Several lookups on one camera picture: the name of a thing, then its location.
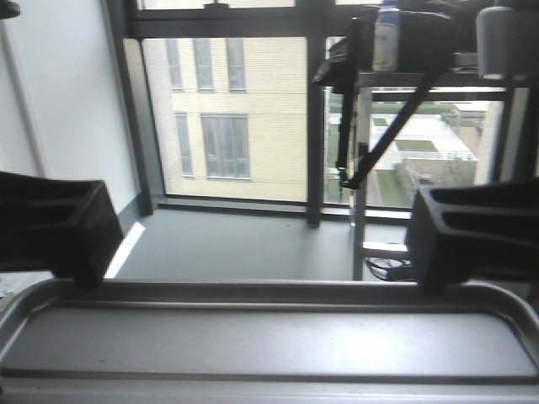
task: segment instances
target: metal tray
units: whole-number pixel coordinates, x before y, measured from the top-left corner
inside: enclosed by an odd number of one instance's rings
[[[0,319],[2,402],[539,402],[539,321],[487,285],[65,281]]]

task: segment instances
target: white wall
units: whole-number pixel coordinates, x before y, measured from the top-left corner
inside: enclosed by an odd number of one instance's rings
[[[38,175],[10,70],[9,44],[0,21],[0,170]]]
[[[18,3],[21,15],[5,23],[44,172],[104,179],[120,212],[137,190],[100,1]],[[9,154],[24,154],[8,146]]]

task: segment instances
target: bottle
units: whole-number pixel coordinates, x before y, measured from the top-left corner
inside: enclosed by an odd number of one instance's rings
[[[384,0],[374,28],[373,71],[397,70],[400,25],[398,0]]]

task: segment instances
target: window sill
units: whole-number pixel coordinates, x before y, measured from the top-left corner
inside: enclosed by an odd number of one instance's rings
[[[211,180],[211,181],[239,181],[243,183],[253,182],[251,178],[240,178],[240,177],[206,177],[206,179]]]
[[[219,199],[212,197],[182,197],[168,195],[159,203],[162,209],[198,210],[218,213],[255,215],[305,216],[306,204],[255,199]]]
[[[322,215],[335,220],[350,220],[352,209],[347,205],[325,204]],[[406,226],[412,213],[409,210],[366,209],[365,219],[368,224]]]

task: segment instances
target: black metal rod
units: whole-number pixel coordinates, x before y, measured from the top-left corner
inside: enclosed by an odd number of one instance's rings
[[[436,81],[441,76],[442,70],[438,72],[427,72],[415,89],[415,92],[410,96],[408,102],[398,113],[395,120],[387,128],[386,133],[378,141],[371,152],[365,154],[359,161],[354,177],[346,184],[346,188],[358,189],[363,180],[369,175],[372,168],[378,160],[386,152],[393,140],[397,137],[401,129],[406,125],[408,120],[415,113],[417,108],[423,103],[429,94],[430,89],[434,87]]]
[[[324,2],[309,1],[307,15],[307,77],[314,77],[320,62],[325,56],[325,37],[321,30],[324,15]],[[307,2],[298,6],[307,7]],[[307,223],[319,227],[323,205],[323,89],[317,84],[307,82]]]
[[[348,52],[346,56],[346,69],[344,73],[344,94],[341,121],[339,126],[339,154],[335,167],[339,171],[345,171],[348,161],[348,146],[350,142],[350,124],[354,113],[355,83],[357,79],[357,58],[359,53],[360,21],[352,19],[347,27],[346,41]]]

